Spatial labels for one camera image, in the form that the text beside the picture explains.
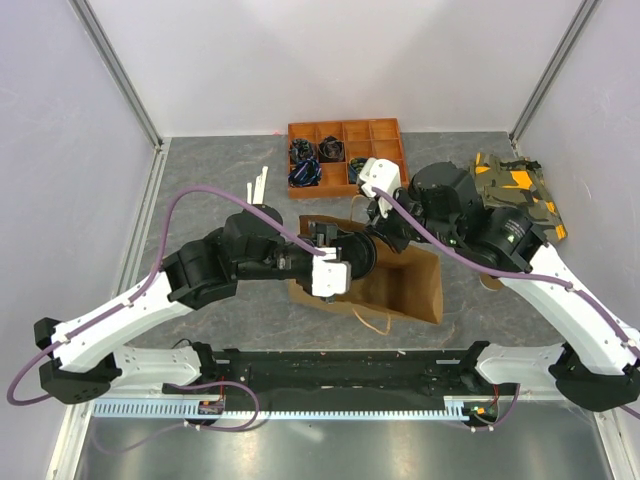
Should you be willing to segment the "brown paper bag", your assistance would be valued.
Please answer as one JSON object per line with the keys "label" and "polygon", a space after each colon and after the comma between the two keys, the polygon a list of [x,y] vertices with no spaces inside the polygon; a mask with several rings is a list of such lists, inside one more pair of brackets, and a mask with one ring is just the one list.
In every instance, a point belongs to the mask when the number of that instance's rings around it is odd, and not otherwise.
{"label": "brown paper bag", "polygon": [[382,240],[369,237],[376,247],[376,263],[366,277],[354,280],[348,293],[327,303],[312,297],[295,281],[288,283],[289,300],[298,305],[353,316],[370,329],[375,319],[385,319],[386,335],[394,320],[438,325],[443,318],[440,259],[418,247],[396,253]]}

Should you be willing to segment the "black plastic cup lid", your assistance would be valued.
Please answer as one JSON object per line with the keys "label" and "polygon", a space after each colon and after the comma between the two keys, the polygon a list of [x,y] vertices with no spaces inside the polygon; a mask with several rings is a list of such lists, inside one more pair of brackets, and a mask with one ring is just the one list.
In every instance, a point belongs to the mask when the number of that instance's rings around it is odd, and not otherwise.
{"label": "black plastic cup lid", "polygon": [[353,232],[346,239],[343,258],[351,265],[352,278],[359,280],[368,276],[377,263],[375,242],[362,232]]}

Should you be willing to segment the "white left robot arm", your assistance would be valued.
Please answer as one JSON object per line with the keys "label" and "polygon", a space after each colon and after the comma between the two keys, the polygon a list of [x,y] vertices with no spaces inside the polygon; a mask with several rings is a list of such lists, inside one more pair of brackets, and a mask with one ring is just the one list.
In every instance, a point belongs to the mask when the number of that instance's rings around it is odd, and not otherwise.
{"label": "white left robot arm", "polygon": [[220,378],[209,345],[137,350],[129,341],[234,296],[245,280],[294,279],[320,298],[347,292],[352,268],[336,243],[336,226],[319,225],[308,238],[286,240],[278,230],[279,213],[260,210],[261,217],[247,210],[230,216],[223,227],[186,243],[162,260],[158,272],[94,311],[67,322],[38,321],[38,347],[54,348],[39,368],[43,390],[64,404],[145,387],[208,393]]}

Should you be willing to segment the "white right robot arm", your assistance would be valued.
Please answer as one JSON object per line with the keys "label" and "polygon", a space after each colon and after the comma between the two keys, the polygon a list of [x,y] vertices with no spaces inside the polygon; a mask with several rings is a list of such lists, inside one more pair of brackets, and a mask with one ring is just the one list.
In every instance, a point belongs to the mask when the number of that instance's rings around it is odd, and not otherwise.
{"label": "white right robot arm", "polygon": [[547,347],[474,343],[457,371],[465,391],[518,384],[556,391],[593,412],[631,411],[639,399],[638,329],[592,295],[527,213],[485,206],[471,174],[450,162],[422,168],[404,187],[397,164],[370,158],[358,186],[371,201],[369,230],[393,250],[433,245],[500,280],[562,336]]}

